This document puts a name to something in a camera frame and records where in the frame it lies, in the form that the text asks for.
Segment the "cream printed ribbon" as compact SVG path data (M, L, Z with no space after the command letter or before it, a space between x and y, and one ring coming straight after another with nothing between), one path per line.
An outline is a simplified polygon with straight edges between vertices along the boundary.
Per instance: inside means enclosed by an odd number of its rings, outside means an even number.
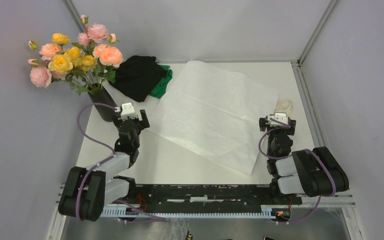
M281 99L277 102L274 113L286 113L290 115L294 109L293 102L290 99Z

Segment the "white paper bouquet wrap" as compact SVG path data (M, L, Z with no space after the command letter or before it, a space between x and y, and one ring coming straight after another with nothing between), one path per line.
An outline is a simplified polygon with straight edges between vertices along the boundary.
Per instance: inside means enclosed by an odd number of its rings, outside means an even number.
M259 151L259 118L280 90L240 72L192 60L149 117L150 131L199 156L250 174Z

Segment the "peach rose stem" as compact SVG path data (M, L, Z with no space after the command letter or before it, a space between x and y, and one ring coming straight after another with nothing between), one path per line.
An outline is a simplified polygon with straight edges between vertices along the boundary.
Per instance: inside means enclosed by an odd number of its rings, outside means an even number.
M42 61L50 61L57 53L62 51L62 48L54 43L47 43L39 47L36 42L29 40L28 46L31 50L39 49L39 55Z
M99 44L93 49L93 56L97 60L97 64L93 70L96 77L110 83L115 82L116 69L118 69L123 62L122 52L112 44L118 42L115 33L111 33L107 38L108 44Z

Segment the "yellow rose stem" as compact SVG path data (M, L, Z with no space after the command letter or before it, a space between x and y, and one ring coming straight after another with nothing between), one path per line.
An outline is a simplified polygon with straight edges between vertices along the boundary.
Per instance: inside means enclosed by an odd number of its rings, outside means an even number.
M54 33L51 41L55 47L51 49L53 55L47 67L53 74L52 80L67 82L78 94L91 94L95 88L92 72L98 59L91 54L93 42L89 36L85 32L79 33L77 42L73 42L70 48L63 48L70 39L62 33Z

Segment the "pink rose stem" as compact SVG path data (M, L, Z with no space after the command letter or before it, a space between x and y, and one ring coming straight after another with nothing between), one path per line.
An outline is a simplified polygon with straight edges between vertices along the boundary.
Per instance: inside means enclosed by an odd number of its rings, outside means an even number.
M84 31L79 33L77 36L77 42L81 46L87 46L92 41L95 43L101 43L103 40L106 40L110 36L110 32L105 25L98 23L87 25L89 22L89 17L84 14L81 15L79 19L85 27Z

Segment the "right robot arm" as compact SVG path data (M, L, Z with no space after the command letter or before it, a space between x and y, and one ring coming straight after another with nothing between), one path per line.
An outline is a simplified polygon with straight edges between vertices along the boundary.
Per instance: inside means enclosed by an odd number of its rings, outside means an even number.
M289 195L334 196L350 188L347 174L326 146L292 150L296 121L278 112L259 119L264 134L259 152L267 158L267 171L273 176L269 199L282 204Z

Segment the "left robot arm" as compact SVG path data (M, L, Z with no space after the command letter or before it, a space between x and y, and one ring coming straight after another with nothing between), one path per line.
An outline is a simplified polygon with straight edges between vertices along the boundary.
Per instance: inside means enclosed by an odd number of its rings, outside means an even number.
M104 207L115 200L120 199L125 204L136 200L135 180L119 174L136 163L140 134L150 126L148 116L144 109L136 116L133 116L133 111L122 113L118 109L113 123L119 137L112 155L90 167L75 166L69 171L58 204L61 215L95 222Z

